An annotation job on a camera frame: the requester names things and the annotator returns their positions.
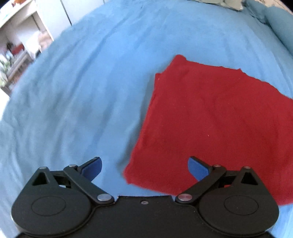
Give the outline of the red long-sleeve sweater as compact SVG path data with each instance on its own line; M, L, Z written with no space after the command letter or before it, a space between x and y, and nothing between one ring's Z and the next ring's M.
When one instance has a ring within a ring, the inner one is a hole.
M191 156L229 170L250 166L278 205L292 203L292 99L239 69L175 56L155 76L124 177L177 195L195 183Z

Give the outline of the light blue bed sheet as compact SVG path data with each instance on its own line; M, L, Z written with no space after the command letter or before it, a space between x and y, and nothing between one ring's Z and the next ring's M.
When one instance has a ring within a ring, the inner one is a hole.
M99 156L94 180L113 196L155 196L123 170L153 93L177 54L241 69L292 96L292 54L248 10L194 1L109 1L64 31L16 84L1 119L1 233L41 166L61 170Z

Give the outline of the white shelf unit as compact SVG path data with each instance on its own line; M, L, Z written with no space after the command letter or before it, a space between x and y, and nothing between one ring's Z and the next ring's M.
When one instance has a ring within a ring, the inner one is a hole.
M10 95L30 63L71 25L63 1L8 1L1 8L1 50L16 59L1 89Z

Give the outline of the green flat pillow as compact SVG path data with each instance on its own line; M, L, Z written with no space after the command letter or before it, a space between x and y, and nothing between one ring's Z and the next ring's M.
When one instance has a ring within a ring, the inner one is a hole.
M241 11L243 9L242 0L195 0L199 3L214 4L222 6L224 8L229 8L236 11Z

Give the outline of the folded teal duvet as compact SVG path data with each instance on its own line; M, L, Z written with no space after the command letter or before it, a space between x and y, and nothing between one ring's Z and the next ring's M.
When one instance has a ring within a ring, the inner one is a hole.
M267 7L258 1L244 1L250 14L269 25L292 55L292 14L276 6Z

